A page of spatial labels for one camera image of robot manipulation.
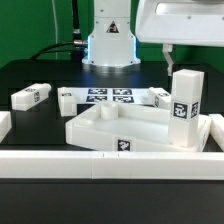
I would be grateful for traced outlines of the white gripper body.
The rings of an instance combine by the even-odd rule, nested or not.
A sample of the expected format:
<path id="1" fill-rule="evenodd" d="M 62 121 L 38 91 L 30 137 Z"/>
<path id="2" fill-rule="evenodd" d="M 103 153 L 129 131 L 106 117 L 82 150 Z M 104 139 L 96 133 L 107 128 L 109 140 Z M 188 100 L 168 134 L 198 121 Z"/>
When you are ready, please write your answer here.
<path id="1" fill-rule="evenodd" d="M 224 47 L 224 0 L 140 0 L 140 42 Z"/>

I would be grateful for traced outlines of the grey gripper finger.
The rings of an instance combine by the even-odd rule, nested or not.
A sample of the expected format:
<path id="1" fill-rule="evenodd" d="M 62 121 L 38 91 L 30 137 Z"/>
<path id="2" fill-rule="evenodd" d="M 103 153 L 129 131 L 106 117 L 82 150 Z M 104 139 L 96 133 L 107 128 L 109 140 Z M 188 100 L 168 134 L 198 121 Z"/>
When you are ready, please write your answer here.
<path id="1" fill-rule="evenodd" d="M 168 64 L 167 72 L 168 75 L 171 76 L 173 73 L 173 65 L 174 60 L 172 58 L 173 45 L 172 44 L 164 44 L 162 47 L 163 56 Z"/>

